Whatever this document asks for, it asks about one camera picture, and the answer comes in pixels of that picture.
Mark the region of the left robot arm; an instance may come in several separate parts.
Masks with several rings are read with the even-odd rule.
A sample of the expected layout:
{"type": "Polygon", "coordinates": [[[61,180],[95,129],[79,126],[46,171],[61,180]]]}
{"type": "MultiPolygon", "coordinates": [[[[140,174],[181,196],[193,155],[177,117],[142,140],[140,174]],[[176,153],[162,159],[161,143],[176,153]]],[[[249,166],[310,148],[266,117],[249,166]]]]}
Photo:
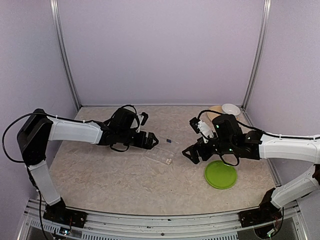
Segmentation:
{"type": "Polygon", "coordinates": [[[135,107],[125,105],[118,108],[106,121],[74,120],[45,113],[36,109],[17,134],[22,160],[40,196],[46,202],[47,210],[63,223],[70,218],[70,211],[56,190],[46,163],[48,142],[71,141],[97,146],[122,144],[126,149],[133,146],[151,150],[159,140],[152,132],[142,131],[148,114],[138,114],[135,107]]]}

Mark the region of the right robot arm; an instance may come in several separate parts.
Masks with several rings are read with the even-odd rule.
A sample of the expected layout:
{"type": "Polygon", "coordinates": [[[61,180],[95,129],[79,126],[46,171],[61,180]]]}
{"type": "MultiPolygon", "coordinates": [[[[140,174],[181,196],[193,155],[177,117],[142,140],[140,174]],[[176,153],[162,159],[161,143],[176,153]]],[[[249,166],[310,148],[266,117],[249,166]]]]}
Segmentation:
{"type": "Polygon", "coordinates": [[[189,124],[201,137],[183,150],[182,154],[194,164],[207,161],[213,155],[220,158],[233,155],[236,160],[289,159],[312,163],[302,175],[265,193],[255,212],[260,222],[268,221],[286,204],[320,188],[319,135],[272,134],[255,127],[250,127],[249,132],[243,133],[243,123],[234,115],[223,113],[212,120],[213,129],[200,117],[192,118],[189,124]]]}

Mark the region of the clear plastic pill organizer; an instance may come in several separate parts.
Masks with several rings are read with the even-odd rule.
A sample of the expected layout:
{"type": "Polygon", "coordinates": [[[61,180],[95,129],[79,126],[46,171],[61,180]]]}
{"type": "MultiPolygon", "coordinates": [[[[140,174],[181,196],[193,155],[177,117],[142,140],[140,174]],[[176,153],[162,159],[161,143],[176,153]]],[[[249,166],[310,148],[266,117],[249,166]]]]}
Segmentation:
{"type": "Polygon", "coordinates": [[[151,150],[147,150],[144,155],[154,161],[165,164],[166,159],[172,159],[172,162],[178,157],[180,152],[180,143],[172,138],[158,138],[159,143],[151,150]]]}

